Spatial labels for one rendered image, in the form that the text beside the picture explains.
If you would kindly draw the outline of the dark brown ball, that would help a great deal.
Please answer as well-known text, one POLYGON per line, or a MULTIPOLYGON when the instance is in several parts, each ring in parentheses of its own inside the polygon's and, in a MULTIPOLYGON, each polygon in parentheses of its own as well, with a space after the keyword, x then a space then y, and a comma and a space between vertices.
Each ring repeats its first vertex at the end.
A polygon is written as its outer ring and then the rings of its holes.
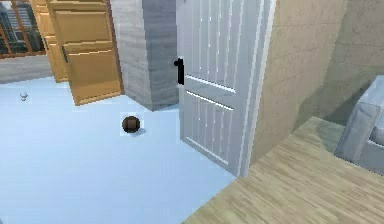
POLYGON ((126 133, 136 133, 140 129, 140 120, 135 116, 127 116, 122 121, 122 129, 126 133))

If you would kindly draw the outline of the white panelled room door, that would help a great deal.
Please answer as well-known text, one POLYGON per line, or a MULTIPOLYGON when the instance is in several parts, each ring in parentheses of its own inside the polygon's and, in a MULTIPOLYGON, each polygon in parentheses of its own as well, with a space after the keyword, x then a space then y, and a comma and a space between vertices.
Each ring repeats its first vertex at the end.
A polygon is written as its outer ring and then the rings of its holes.
POLYGON ((180 137, 248 175, 277 0, 176 0, 180 137))

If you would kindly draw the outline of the orange wooden room door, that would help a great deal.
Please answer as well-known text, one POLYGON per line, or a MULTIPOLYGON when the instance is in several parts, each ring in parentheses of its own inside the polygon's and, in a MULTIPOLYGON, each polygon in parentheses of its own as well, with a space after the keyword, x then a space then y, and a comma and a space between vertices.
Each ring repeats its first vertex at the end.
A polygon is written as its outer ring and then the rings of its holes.
POLYGON ((108 0, 48 0, 56 39, 65 47, 64 66, 77 106, 122 94, 108 0))

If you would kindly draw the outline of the wooden framed window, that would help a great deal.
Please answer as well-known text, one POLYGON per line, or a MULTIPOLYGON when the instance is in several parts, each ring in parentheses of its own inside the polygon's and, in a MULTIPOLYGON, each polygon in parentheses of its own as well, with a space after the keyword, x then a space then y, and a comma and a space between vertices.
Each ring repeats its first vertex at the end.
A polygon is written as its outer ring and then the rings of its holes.
POLYGON ((44 55, 30 0, 0 0, 0 59, 44 55))

